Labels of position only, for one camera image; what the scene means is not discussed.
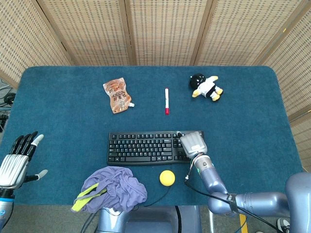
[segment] purple cloth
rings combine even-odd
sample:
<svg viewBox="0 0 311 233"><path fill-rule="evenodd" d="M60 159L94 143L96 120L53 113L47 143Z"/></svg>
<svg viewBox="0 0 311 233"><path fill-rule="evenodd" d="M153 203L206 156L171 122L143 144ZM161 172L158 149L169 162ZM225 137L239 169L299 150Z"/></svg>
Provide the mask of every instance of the purple cloth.
<svg viewBox="0 0 311 233"><path fill-rule="evenodd" d="M147 190L145 186L133 177L132 171L128 168L106 166L95 171L84 181L81 192L96 183L99 183L96 190L81 198L94 196L105 188L107 188L107 192L89 201L82 208L82 211L96 213L103 207L113 207L114 210L129 212L135 205L147 200Z"/></svg>

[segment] black keyboard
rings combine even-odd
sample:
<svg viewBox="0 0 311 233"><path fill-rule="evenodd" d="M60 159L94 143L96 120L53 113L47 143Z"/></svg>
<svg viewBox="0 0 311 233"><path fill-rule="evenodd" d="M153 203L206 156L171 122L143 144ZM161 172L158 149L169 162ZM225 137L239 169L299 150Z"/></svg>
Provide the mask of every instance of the black keyboard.
<svg viewBox="0 0 311 233"><path fill-rule="evenodd" d="M181 131L182 135L195 131ZM204 139L203 131L198 131ZM176 131L109 133L108 165L189 163Z"/></svg>

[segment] red marker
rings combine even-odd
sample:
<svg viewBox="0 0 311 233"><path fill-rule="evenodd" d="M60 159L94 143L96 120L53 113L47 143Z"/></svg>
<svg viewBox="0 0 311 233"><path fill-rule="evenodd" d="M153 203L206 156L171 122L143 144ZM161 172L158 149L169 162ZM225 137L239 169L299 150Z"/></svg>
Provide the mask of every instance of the red marker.
<svg viewBox="0 0 311 233"><path fill-rule="evenodd" d="M169 109L169 89L165 88L165 115L170 114Z"/></svg>

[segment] plastic bag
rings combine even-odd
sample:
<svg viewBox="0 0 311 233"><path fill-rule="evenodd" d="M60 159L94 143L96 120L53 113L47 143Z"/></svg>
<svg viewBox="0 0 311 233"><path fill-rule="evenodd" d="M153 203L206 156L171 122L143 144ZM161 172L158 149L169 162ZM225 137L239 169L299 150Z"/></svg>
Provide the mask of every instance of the plastic bag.
<svg viewBox="0 0 311 233"><path fill-rule="evenodd" d="M126 92L124 78L110 80L103 86L106 94L110 97L110 107L114 114L125 111L129 106L134 107L134 104L131 103L132 98Z"/></svg>

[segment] plush doll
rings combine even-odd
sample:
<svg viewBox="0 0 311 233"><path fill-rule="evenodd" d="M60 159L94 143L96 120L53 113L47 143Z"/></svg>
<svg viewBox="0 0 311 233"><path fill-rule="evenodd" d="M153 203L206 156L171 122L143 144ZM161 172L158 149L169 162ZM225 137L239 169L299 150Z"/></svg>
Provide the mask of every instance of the plush doll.
<svg viewBox="0 0 311 233"><path fill-rule="evenodd" d="M203 74L194 74L190 78L190 86L194 90L192 97L194 98L201 94L205 98L211 97L213 101L217 101L223 93L223 90L214 83L218 76L206 78Z"/></svg>

